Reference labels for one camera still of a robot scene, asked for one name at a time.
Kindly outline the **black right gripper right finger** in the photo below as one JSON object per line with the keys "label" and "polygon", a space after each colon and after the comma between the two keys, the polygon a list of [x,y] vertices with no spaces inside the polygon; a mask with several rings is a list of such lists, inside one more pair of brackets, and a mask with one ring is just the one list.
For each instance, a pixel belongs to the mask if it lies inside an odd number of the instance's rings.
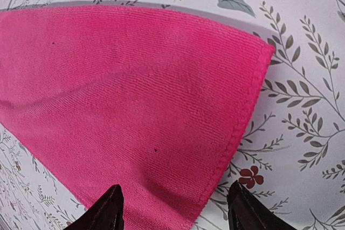
{"label": "black right gripper right finger", "polygon": [[238,181],[229,188],[227,204],[230,230],[293,230]]}

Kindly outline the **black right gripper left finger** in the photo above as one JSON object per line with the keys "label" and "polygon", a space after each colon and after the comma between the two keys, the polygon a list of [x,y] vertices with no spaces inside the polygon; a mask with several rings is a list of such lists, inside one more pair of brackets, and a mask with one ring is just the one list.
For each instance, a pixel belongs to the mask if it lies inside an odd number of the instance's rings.
{"label": "black right gripper left finger", "polygon": [[111,186],[66,230],[124,230],[124,197],[120,185]]}

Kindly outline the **pink towel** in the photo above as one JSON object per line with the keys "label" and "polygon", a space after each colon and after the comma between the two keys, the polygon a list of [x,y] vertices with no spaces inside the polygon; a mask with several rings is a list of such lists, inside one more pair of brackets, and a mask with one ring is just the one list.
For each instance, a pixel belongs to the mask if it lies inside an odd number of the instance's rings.
{"label": "pink towel", "polygon": [[190,229],[236,152],[273,46],[202,17],[115,5],[1,13],[1,124],[126,229]]}

